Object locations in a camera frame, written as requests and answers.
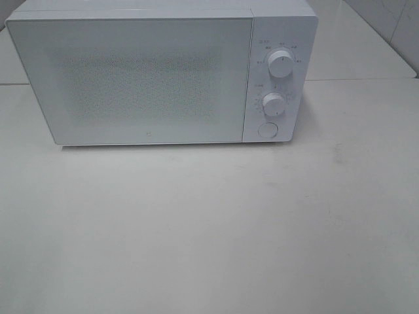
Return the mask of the round white door-release button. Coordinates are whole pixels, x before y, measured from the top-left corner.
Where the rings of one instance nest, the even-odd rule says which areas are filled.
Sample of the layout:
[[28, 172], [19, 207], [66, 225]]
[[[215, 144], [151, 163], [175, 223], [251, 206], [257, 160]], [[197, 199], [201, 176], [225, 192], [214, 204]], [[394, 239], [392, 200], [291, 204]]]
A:
[[262, 124], [258, 129], [260, 137], [272, 139], [278, 134], [278, 126], [275, 123], [267, 122]]

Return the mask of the white timer knob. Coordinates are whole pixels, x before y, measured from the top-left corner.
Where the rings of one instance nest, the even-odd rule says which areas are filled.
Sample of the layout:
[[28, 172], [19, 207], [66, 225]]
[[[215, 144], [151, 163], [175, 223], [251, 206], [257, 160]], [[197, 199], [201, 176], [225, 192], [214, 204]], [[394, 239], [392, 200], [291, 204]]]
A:
[[269, 93], [263, 97], [262, 107], [266, 116], [275, 117], [281, 115], [285, 111], [287, 101], [279, 93]]

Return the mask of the white microwave door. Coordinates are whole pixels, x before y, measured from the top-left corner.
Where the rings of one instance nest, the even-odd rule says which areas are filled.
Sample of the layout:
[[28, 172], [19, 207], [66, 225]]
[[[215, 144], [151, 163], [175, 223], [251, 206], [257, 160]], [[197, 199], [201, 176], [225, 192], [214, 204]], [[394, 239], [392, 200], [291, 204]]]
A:
[[56, 144], [242, 139], [252, 21], [11, 21]]

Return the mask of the upper white power knob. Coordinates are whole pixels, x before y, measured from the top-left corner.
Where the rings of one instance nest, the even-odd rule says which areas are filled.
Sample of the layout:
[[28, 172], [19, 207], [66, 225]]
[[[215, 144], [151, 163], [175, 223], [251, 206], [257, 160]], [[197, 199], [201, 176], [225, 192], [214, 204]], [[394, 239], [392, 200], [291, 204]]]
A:
[[284, 47], [271, 51], [266, 57], [270, 75], [277, 79], [290, 75], [294, 67], [294, 55]]

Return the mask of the white microwave oven body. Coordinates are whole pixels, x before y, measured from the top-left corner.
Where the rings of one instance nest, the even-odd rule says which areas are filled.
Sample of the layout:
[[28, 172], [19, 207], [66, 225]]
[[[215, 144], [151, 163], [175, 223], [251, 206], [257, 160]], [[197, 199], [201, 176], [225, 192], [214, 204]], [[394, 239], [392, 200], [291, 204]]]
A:
[[[10, 34], [11, 21], [232, 18], [252, 21], [244, 124], [241, 141], [218, 143], [288, 142], [295, 129], [318, 26], [318, 17], [306, 1], [26, 1], [12, 12], [5, 25]], [[268, 71], [266, 57], [280, 47], [290, 50], [295, 62], [290, 75], [274, 78]], [[279, 93], [287, 101], [279, 116], [269, 117], [263, 112], [262, 99], [269, 93]], [[259, 136], [259, 127], [267, 122], [278, 126], [275, 138]]]

